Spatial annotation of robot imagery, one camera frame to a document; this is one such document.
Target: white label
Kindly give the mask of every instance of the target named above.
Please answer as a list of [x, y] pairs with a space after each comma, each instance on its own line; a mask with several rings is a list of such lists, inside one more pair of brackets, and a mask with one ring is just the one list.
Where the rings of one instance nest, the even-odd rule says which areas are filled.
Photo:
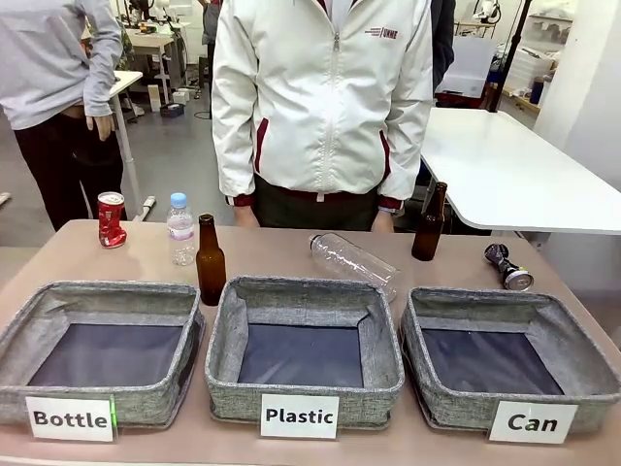
[[261, 400], [261, 435], [336, 439], [338, 396], [264, 394]]
[[565, 442], [576, 405], [544, 405], [501, 401], [489, 440], [530, 444]]
[[182, 228], [182, 229], [171, 228], [169, 226], [168, 232], [173, 240], [177, 240], [177, 241], [189, 240], [190, 238], [194, 236], [194, 225], [190, 226], [189, 228]]
[[110, 400], [26, 397], [32, 433], [39, 439], [112, 442]]

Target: can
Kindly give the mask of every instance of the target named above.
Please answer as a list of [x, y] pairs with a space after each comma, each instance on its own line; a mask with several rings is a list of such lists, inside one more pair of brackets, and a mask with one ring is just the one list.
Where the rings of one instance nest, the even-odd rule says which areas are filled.
[[118, 192], [102, 192], [97, 196], [99, 208], [99, 242], [106, 249], [125, 244], [127, 232], [120, 226], [125, 209], [125, 198]]
[[526, 291], [535, 283], [535, 278], [524, 267], [519, 267], [508, 260], [508, 248], [505, 245], [489, 245], [485, 258], [501, 274], [503, 286], [512, 291]]

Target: jacket logo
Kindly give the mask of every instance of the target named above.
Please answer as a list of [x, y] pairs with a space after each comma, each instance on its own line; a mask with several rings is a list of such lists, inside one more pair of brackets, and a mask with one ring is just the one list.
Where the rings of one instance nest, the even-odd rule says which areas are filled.
[[365, 34], [371, 34], [373, 37], [383, 37], [385, 39], [397, 39], [399, 31], [388, 29], [387, 27], [372, 27], [367, 29]]

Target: water bottle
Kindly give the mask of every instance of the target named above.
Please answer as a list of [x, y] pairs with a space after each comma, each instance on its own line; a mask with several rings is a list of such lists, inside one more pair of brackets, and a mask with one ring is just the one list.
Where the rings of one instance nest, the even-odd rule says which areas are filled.
[[399, 270], [336, 233], [310, 237], [310, 251], [314, 261], [336, 277], [375, 284], [388, 302], [397, 296]]
[[168, 225], [170, 253], [173, 263], [189, 265], [194, 262], [194, 222], [187, 207], [187, 197], [182, 192], [171, 195], [171, 209], [166, 217]]

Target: jacket sleeve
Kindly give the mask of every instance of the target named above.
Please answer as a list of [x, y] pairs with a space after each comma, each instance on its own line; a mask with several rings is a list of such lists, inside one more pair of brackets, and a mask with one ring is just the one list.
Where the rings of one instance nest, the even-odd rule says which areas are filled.
[[415, 3], [413, 34], [386, 119], [390, 173], [379, 187], [379, 205], [389, 209], [400, 209], [414, 191], [433, 101], [430, 0]]
[[252, 203], [252, 114], [257, 99], [258, 60], [236, 12], [235, 0], [222, 4], [213, 58], [213, 143], [220, 190], [229, 204]]
[[440, 85], [446, 70], [455, 59], [453, 52], [455, 0], [442, 0], [438, 13], [437, 26], [434, 30], [434, 90]]
[[110, 2], [78, 0], [77, 7], [93, 28], [93, 50], [83, 92], [84, 112], [89, 117], [104, 117], [112, 113], [108, 105], [110, 89], [114, 85], [114, 68], [123, 51], [120, 26]]

